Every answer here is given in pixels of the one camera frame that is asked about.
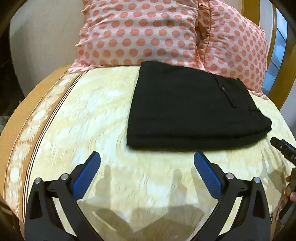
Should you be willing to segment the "person right hand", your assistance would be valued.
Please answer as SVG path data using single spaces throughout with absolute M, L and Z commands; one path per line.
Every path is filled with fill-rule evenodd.
M 285 187 L 284 194 L 280 202 L 281 207 L 284 207 L 288 201 L 296 202 L 296 193 L 292 191 L 290 188 L 290 180 L 291 180 L 291 176 L 288 176 L 286 178 L 288 185 Z

